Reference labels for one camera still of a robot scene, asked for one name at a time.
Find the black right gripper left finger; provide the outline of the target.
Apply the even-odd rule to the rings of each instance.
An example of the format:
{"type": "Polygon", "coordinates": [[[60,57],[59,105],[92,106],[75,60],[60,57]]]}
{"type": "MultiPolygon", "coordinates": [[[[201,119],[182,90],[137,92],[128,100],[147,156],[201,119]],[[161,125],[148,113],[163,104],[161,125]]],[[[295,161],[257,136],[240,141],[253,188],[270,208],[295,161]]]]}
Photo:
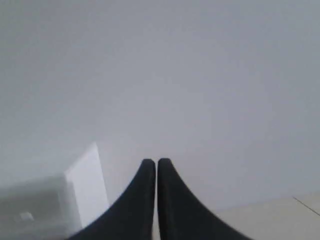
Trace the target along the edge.
{"type": "Polygon", "coordinates": [[[130,184],[111,207],[69,239],[151,240],[155,189],[155,162],[144,159],[130,184]]]}

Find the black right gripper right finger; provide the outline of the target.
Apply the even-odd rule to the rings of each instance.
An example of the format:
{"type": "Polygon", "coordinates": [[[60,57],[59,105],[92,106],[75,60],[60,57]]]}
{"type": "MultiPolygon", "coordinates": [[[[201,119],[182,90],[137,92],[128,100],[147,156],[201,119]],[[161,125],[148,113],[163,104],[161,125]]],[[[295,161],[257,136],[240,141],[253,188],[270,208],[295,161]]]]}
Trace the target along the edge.
{"type": "Polygon", "coordinates": [[[184,183],[172,161],[157,166],[157,212],[162,240],[245,240],[208,210],[184,183]]]}

